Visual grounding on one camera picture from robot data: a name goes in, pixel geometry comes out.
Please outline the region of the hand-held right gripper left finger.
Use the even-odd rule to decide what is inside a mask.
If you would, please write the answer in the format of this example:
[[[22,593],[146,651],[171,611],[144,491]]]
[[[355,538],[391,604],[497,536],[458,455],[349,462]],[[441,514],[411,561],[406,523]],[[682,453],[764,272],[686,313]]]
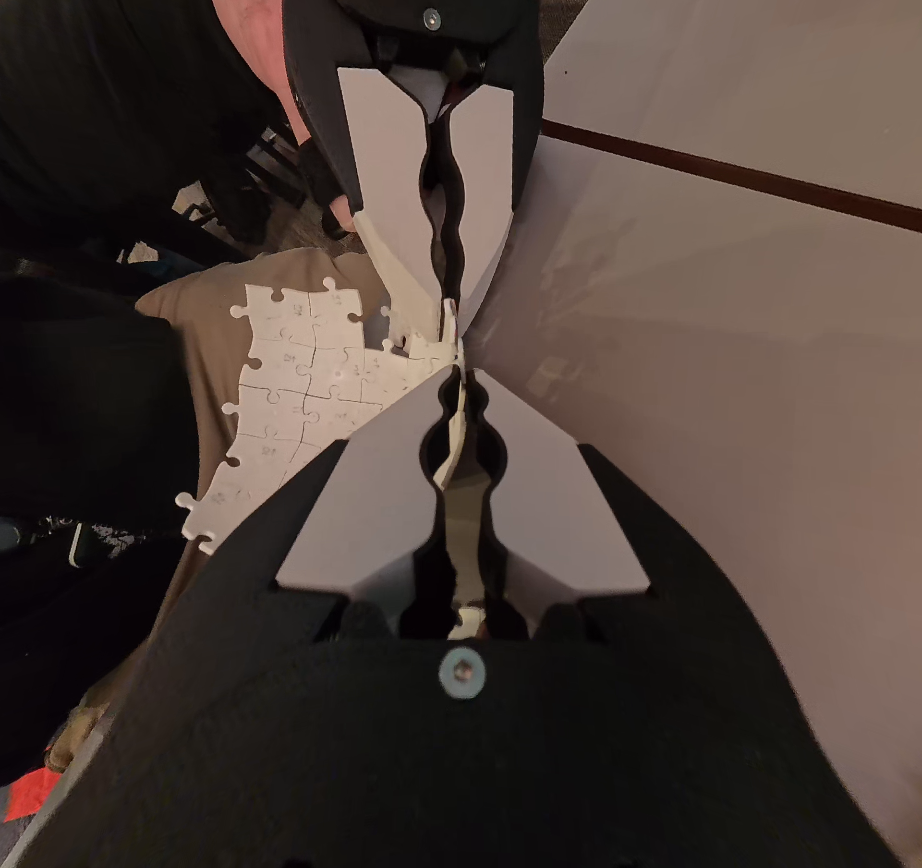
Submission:
[[[277,574],[284,589],[414,598],[463,447],[463,371],[444,367],[346,442]]]

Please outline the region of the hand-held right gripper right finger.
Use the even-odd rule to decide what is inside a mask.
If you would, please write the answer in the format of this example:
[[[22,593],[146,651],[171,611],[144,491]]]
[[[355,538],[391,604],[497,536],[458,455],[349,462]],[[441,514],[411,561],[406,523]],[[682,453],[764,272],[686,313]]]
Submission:
[[[478,433],[498,443],[483,520],[508,600],[642,594],[650,585],[576,440],[482,369]]]

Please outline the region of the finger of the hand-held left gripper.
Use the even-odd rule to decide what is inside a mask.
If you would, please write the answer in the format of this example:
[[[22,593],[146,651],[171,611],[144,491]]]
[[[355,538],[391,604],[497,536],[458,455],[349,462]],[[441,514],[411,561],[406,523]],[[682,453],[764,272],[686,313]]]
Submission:
[[[421,180],[429,125],[421,103],[376,69],[338,70],[362,200],[353,222],[390,297],[390,337],[437,343],[443,290]]]
[[[481,85],[436,123],[444,191],[443,287],[467,330],[486,297],[513,220],[513,93]]]

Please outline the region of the partly built white puzzle ball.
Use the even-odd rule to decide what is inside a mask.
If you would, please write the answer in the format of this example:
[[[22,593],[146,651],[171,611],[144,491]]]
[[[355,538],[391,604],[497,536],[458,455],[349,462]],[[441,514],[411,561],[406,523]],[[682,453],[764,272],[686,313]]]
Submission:
[[[188,511],[183,536],[206,555],[335,440],[438,370],[464,367],[452,299],[444,300],[440,340],[413,333],[407,355],[399,355],[389,340],[381,349],[365,346],[358,290],[340,289],[331,277],[324,286],[284,288],[275,300],[271,287],[246,285],[245,305],[230,308],[250,323],[248,357],[258,365],[242,366],[237,401],[222,405],[237,418],[236,435],[207,491],[176,498]]]

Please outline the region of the person's left forearm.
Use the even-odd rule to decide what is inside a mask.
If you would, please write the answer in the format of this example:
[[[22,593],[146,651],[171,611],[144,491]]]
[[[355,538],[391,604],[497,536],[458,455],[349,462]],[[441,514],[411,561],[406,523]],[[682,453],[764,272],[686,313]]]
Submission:
[[[168,205],[281,113],[212,0],[2,0],[2,206]]]

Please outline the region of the person's left hand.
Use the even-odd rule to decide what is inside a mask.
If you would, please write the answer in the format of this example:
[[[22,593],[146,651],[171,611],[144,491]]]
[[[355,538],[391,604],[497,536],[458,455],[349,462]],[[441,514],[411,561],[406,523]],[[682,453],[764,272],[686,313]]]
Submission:
[[[218,20],[252,72],[277,97],[298,145],[311,138],[287,73],[282,0],[212,0]]]

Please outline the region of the person's tan trouser leg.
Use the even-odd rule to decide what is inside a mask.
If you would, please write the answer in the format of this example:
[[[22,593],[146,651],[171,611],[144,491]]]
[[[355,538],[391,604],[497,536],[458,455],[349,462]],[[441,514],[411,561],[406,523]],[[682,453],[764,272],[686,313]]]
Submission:
[[[237,394],[252,342],[252,332],[246,329],[243,318],[233,318],[231,307],[242,303],[245,284],[317,293],[326,290],[327,277],[333,278],[338,288],[359,292],[363,321],[382,317],[380,309],[388,303],[386,288],[368,255],[344,252],[332,257],[326,251],[309,248],[261,254],[247,263],[221,264],[161,286],[135,306],[148,317],[168,321],[180,338],[198,431],[197,497],[206,492],[232,444],[234,425],[230,416],[222,412],[222,405]],[[187,543],[158,611],[152,637],[209,560],[196,542]],[[45,755],[48,769],[63,773],[71,764],[102,716],[121,696],[147,643],[145,639],[86,691]]]

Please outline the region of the wooden-edged white table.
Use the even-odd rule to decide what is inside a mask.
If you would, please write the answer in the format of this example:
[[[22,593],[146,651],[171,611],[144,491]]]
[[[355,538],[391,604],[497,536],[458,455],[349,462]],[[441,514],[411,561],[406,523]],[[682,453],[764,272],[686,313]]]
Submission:
[[[588,0],[543,131],[920,232],[921,0]]]

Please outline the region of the red object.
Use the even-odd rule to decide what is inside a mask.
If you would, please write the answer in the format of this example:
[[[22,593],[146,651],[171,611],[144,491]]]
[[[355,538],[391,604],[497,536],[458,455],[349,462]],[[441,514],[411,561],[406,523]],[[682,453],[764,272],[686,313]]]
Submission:
[[[2,787],[2,823],[11,823],[36,815],[62,775],[42,767],[29,771]]]

